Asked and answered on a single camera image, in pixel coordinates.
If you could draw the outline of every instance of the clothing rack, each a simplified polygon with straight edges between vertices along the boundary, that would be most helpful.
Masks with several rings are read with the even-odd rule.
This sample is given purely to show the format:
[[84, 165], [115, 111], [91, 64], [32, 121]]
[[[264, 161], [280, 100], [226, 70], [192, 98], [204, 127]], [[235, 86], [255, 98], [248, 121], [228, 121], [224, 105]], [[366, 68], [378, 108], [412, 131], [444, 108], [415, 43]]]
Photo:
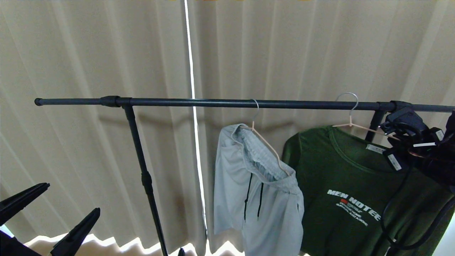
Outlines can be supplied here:
[[[356, 102], [334, 102], [334, 101], [277, 101], [277, 100], [234, 100], [234, 99], [164, 99], [164, 98], [130, 98], [120, 96], [106, 96], [101, 98], [74, 98], [74, 99], [35, 99], [37, 106], [43, 105], [102, 105], [107, 107], [125, 110], [126, 118], [130, 125], [131, 134], [136, 148], [137, 158], [142, 173], [142, 185], [148, 197], [152, 211], [155, 227], [157, 228], [158, 240], [164, 256], [168, 256], [163, 231], [158, 215], [157, 204], [153, 195], [152, 177], [147, 171], [147, 165], [142, 151], [141, 139], [137, 130], [136, 118], [133, 106], [165, 106], [165, 107], [212, 107], [212, 108], [287, 108], [287, 109], [333, 109], [350, 110]], [[400, 106], [400, 102], [359, 102], [355, 110], [374, 111], [370, 123], [370, 129], [377, 130], [387, 112], [392, 112]], [[450, 113], [455, 106], [440, 105], [412, 105], [414, 111]], [[368, 131], [365, 140], [372, 142], [374, 133]], [[178, 256], [185, 255], [180, 249]]]

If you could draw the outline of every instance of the beige curtain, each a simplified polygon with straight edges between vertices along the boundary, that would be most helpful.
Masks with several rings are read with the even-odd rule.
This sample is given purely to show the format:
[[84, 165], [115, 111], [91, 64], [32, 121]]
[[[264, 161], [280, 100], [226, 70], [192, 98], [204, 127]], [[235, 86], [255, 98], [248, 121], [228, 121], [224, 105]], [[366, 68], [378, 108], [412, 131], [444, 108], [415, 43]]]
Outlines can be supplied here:
[[[0, 3], [1, 199], [51, 187], [7, 226], [26, 242], [67, 233], [93, 208], [100, 239], [158, 242], [122, 109], [44, 106], [65, 97], [189, 98], [180, 1]], [[190, 108], [135, 107], [169, 251], [206, 236]]]
[[[196, 97], [330, 101], [354, 92], [361, 101], [455, 105], [454, 1], [188, 4]], [[213, 234], [213, 167], [220, 129], [250, 123], [255, 111], [197, 109], [211, 251], [227, 240], [242, 251], [237, 232]], [[420, 114], [438, 127], [448, 117]], [[372, 115], [354, 111], [354, 121], [368, 126]], [[281, 152], [297, 131], [347, 120], [347, 111], [264, 109], [256, 123]]]

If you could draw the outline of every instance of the clothes hanger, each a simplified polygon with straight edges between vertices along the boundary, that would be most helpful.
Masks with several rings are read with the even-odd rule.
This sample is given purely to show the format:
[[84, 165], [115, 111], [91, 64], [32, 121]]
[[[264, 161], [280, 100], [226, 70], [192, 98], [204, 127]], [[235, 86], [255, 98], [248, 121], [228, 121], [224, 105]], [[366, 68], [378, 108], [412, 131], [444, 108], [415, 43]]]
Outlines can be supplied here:
[[340, 96], [344, 95], [344, 94], [351, 94], [351, 95], [354, 95], [355, 99], [356, 99], [356, 103], [354, 105], [354, 107], [349, 111], [349, 123], [344, 123], [344, 124], [337, 124], [337, 125], [332, 125], [332, 127], [343, 127], [343, 126], [349, 126], [349, 127], [358, 127], [360, 129], [364, 129], [364, 130], [367, 130], [367, 131], [371, 131], [373, 133], [377, 133], [377, 134], [380, 134], [380, 135], [383, 135], [383, 136], [387, 136], [389, 138], [393, 138], [393, 139], [397, 139], [399, 140], [398, 138], [395, 138], [393, 137], [392, 135], [388, 135], [388, 134], [384, 134], [384, 133], [381, 133], [381, 132], [378, 132], [378, 131], [375, 131], [375, 130], [372, 130], [370, 128], [366, 128], [366, 127], [363, 127], [361, 125], [357, 125], [355, 123], [352, 123], [352, 111], [354, 111], [354, 109], [359, 105], [359, 97], [357, 97], [357, 95], [355, 95], [354, 93], [352, 92], [344, 92], [344, 93], [341, 93], [340, 95], [338, 95], [337, 99], [335, 101], [338, 101], [338, 99], [340, 98]]
[[254, 120], [256, 119], [256, 117], [258, 116], [259, 114], [259, 103], [257, 102], [257, 100], [255, 99], [252, 99], [254, 100], [254, 102], [256, 103], [256, 106], [258, 107], [258, 111], [256, 112], [256, 114], [253, 116], [253, 124], [251, 125], [251, 127], [248, 127], [248, 126], [241, 126], [241, 128], [244, 128], [244, 129], [248, 129], [250, 131], [252, 131], [256, 136], [258, 136], [271, 150], [272, 152], [274, 153], [274, 155], [277, 157], [277, 160], [278, 160], [278, 166], [280, 167], [281, 170], [283, 170], [288, 176], [291, 176], [291, 174], [286, 170], [284, 169], [282, 166], [281, 166], [281, 160], [280, 160], [280, 156], [278, 155], [277, 151], [267, 142], [267, 140], [264, 139], [264, 137], [262, 137], [261, 134], [259, 134], [259, 132], [254, 128]]

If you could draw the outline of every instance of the green t-shirt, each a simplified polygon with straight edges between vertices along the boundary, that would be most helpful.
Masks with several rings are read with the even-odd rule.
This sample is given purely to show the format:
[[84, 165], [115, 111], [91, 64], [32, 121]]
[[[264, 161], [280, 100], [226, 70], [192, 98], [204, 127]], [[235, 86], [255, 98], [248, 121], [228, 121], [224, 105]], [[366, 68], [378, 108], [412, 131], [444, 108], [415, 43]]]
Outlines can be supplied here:
[[[303, 252], [311, 256], [386, 254], [390, 243], [382, 236], [380, 215], [407, 170], [390, 168], [381, 148], [330, 126], [300, 132], [286, 142], [283, 161], [295, 169], [304, 196]], [[452, 197], [447, 189], [413, 171], [384, 217], [389, 236], [405, 245], [416, 242]], [[430, 256], [452, 215], [453, 209], [418, 249], [396, 255]]]

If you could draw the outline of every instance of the black drawstring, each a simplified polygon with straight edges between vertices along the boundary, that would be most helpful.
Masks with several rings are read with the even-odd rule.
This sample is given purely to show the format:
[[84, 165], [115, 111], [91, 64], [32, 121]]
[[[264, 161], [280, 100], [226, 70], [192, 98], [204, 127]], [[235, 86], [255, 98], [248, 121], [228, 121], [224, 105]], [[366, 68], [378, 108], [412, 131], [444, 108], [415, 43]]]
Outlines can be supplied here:
[[251, 179], [253, 178], [253, 174], [250, 175], [250, 183], [248, 184], [248, 192], [247, 198], [245, 199], [245, 210], [243, 210], [243, 220], [247, 220], [247, 202], [248, 202], [248, 195], [250, 194], [250, 187], [251, 187]]
[[264, 183], [261, 184], [261, 196], [259, 197], [259, 208], [258, 208], [258, 219], [259, 219], [259, 211], [261, 210], [262, 204], [262, 190], [264, 189]]

